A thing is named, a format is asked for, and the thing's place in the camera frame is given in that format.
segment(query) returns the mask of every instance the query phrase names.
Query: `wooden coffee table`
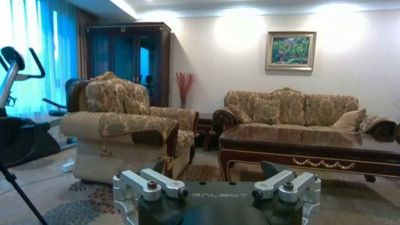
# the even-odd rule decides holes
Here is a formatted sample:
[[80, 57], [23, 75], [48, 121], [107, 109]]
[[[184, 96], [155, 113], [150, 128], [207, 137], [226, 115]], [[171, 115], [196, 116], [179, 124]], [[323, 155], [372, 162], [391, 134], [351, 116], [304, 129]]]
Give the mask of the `wooden coffee table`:
[[235, 162], [270, 161], [298, 168], [400, 177], [400, 144], [371, 135], [236, 126], [220, 136], [219, 162], [226, 181]]

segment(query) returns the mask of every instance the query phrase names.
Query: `ceiling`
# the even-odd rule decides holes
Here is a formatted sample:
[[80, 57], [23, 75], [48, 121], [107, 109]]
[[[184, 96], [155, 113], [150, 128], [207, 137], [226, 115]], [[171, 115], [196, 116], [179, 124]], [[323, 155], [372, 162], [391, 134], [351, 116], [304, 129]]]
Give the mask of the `ceiling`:
[[[111, 0], [68, 0], [102, 18], [132, 20]], [[355, 11], [399, 10], [400, 0], [124, 0], [135, 10], [135, 19], [164, 11], [175, 17], [222, 16], [231, 8], [255, 8], [259, 15], [308, 14], [330, 4], [351, 6]]]

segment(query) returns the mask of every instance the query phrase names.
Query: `throw pillow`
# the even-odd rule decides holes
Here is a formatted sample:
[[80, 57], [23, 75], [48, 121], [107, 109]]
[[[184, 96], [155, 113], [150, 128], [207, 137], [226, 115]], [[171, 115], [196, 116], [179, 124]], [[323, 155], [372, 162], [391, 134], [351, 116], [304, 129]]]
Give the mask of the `throw pillow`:
[[252, 123], [252, 119], [248, 114], [240, 109], [239, 105], [228, 105], [228, 109], [234, 113], [240, 124]]
[[131, 98], [126, 98], [126, 113], [140, 116], [148, 116], [150, 110], [142, 102]]
[[344, 129], [347, 131], [356, 131], [359, 125], [366, 117], [367, 110], [356, 110], [347, 112], [334, 124], [334, 127]]
[[280, 101], [255, 98], [256, 123], [280, 124]]

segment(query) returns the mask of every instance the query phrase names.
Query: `white wall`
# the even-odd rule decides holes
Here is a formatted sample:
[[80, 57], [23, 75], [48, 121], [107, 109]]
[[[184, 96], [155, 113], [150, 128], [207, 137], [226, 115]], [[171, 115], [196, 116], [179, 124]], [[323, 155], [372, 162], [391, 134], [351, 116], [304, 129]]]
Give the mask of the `white wall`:
[[[187, 108], [211, 113], [230, 90], [356, 96], [368, 114], [400, 121], [400, 11], [342, 15], [188, 18], [167, 22], [171, 42], [170, 106], [180, 106], [175, 73], [198, 81]], [[316, 31], [312, 72], [267, 71], [268, 31]]]

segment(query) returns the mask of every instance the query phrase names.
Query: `sofa backrest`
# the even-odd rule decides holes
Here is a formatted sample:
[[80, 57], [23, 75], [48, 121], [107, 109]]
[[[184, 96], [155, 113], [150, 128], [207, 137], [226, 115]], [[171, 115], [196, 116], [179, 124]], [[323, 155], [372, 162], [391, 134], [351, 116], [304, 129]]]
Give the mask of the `sofa backrest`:
[[270, 96], [272, 100], [280, 101], [280, 123], [304, 126], [306, 94], [291, 88], [283, 88], [270, 92]]
[[123, 79], [98, 80], [87, 86], [90, 111], [126, 113], [126, 99], [142, 102], [150, 108], [150, 96], [146, 88]]
[[331, 126], [346, 112], [359, 109], [359, 100], [352, 96], [304, 94], [283, 88], [272, 92], [230, 91], [226, 106], [239, 105], [254, 118], [254, 98], [280, 101], [280, 123], [303, 126]]
[[268, 98], [268, 93], [247, 90], [232, 90], [226, 96], [224, 105], [239, 105], [240, 109], [252, 118], [255, 114], [254, 98]]
[[82, 81], [71, 88], [68, 111], [126, 113], [127, 98], [150, 108], [150, 96], [142, 85], [114, 77]]
[[306, 125], [331, 126], [344, 113], [359, 109], [359, 100], [354, 96], [319, 95], [306, 96]]

